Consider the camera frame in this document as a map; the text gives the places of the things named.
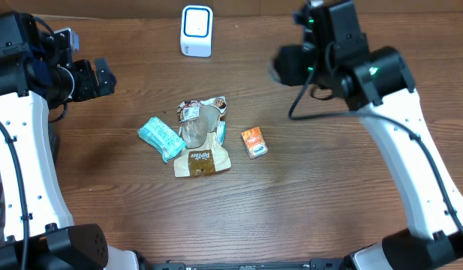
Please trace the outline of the teal tissue pack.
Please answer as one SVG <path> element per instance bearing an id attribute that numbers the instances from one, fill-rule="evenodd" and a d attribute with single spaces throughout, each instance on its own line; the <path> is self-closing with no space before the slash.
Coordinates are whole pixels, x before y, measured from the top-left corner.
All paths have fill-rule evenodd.
<path id="1" fill-rule="evenodd" d="M 165 163 L 175 158 L 185 147 L 184 140 L 158 117 L 151 117 L 137 133 L 140 139 L 161 154 Z"/>

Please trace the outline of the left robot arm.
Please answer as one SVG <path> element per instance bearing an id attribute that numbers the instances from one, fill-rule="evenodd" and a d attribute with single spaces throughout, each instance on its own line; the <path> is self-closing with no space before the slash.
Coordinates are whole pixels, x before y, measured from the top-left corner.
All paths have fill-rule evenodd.
<path id="1" fill-rule="evenodd" d="M 0 176 L 5 240 L 0 269 L 145 269 L 135 251 L 107 244 L 94 223 L 77 225 L 60 191 L 50 110 L 111 95 L 116 77 L 105 59 L 72 59 L 69 28 L 42 19 L 0 15 Z"/>

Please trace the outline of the brown beige snack pouch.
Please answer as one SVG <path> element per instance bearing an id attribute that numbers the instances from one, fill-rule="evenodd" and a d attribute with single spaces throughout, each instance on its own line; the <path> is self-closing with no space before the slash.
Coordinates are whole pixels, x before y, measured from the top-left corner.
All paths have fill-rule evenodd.
<path id="1" fill-rule="evenodd" d="M 227 111 L 224 96 L 208 100 L 186 100 L 177 107 L 179 137 L 185 142 L 174 160 L 177 178 L 209 176 L 231 168 L 230 157 L 223 147 Z"/>

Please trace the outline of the orange small carton box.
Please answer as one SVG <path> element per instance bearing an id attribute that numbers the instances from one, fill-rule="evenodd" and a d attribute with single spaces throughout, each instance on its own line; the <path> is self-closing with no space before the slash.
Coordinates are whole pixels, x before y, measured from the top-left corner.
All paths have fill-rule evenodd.
<path id="1" fill-rule="evenodd" d="M 258 158 L 268 152 L 268 147 L 264 141 L 259 127 L 253 127 L 241 133 L 245 143 L 246 151 L 251 159 Z"/>

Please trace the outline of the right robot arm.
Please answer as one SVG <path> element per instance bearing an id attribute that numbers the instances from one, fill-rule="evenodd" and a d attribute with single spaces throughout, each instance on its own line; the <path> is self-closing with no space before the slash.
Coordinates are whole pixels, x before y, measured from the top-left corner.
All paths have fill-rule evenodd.
<path id="1" fill-rule="evenodd" d="M 274 79 L 303 94 L 327 90 L 380 149 L 404 205 L 407 228 L 312 269 L 437 269 L 463 258 L 463 196 L 429 133 L 401 53 L 370 50 L 352 1 L 307 1 L 293 15 L 300 45 L 280 48 Z"/>

